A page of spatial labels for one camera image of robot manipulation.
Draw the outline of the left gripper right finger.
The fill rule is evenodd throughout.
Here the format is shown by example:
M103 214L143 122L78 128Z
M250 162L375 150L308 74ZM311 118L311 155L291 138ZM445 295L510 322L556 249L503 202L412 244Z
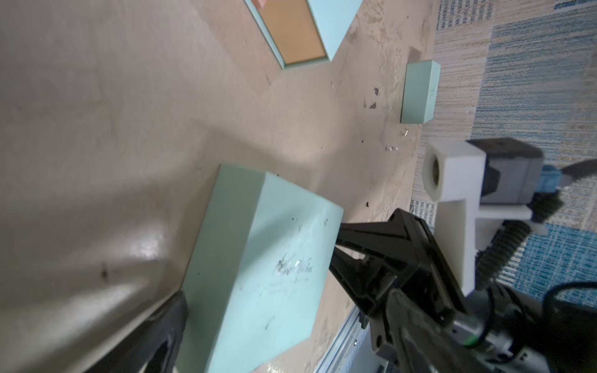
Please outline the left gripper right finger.
M400 371L476 371L476 360L401 290L390 292L386 317Z

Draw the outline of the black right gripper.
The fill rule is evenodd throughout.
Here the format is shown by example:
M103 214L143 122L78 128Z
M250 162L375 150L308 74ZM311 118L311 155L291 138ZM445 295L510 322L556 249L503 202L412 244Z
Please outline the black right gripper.
M342 223L336 244L368 255L355 259L335 247L330 271L373 321L376 354L389 354L394 347L384 314L393 289L402 290L438 325L448 327L465 348L488 346L490 317L475 319L423 219L398 208L387 222Z

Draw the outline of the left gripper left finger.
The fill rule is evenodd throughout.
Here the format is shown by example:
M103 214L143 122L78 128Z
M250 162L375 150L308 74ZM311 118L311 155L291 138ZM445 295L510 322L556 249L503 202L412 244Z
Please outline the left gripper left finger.
M188 317L185 294L177 292L89 372L172 372Z

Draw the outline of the mint drawer jewelry box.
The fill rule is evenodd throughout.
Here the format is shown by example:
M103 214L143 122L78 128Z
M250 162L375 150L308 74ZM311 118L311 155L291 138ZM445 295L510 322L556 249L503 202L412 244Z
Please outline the mint drawer jewelry box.
M441 65L433 60L407 65L401 124L426 124L435 113Z

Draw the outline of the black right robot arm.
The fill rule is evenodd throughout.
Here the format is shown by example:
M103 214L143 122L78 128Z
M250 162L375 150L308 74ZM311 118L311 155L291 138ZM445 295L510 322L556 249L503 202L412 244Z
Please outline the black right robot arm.
M554 286L538 302L495 278L561 206L561 180L595 166L556 169L536 152L435 152L424 171L435 225L401 209L386 222L343 224L330 269L376 354L403 372L594 372L596 310L561 294L595 282Z

